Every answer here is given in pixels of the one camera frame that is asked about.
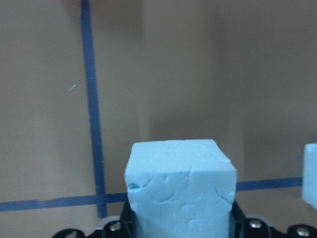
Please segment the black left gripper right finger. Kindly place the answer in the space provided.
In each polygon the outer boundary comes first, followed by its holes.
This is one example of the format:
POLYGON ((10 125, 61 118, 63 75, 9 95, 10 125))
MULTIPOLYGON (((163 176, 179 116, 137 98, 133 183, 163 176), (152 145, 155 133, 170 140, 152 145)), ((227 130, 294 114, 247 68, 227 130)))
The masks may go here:
POLYGON ((243 238, 245 214, 234 200, 229 214, 229 238, 243 238))

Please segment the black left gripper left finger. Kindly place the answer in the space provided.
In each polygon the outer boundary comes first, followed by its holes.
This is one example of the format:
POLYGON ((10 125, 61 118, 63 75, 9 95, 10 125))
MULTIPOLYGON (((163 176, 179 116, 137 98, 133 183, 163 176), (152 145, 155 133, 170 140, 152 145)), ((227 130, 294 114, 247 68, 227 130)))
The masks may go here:
POLYGON ((135 216, 135 213, 132 211, 128 200, 126 200, 123 204, 122 211, 120 213, 120 220, 123 221, 127 225, 131 233, 131 237, 135 238, 136 237, 136 225, 135 225, 136 216, 135 216))

